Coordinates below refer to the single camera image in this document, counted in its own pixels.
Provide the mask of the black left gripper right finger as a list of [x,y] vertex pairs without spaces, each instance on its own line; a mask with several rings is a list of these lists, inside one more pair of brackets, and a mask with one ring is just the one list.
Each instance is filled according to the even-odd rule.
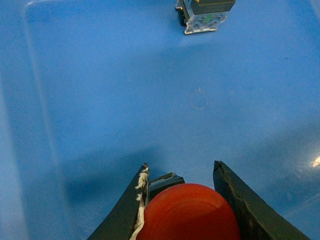
[[270,207],[224,162],[215,161],[215,190],[231,206],[243,240],[308,240],[285,218]]

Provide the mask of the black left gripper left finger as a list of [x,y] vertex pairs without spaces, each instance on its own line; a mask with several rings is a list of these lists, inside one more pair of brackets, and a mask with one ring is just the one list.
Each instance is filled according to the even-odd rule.
[[120,199],[103,222],[88,237],[90,240],[129,240],[142,224],[144,207],[149,202],[149,166],[142,164]]

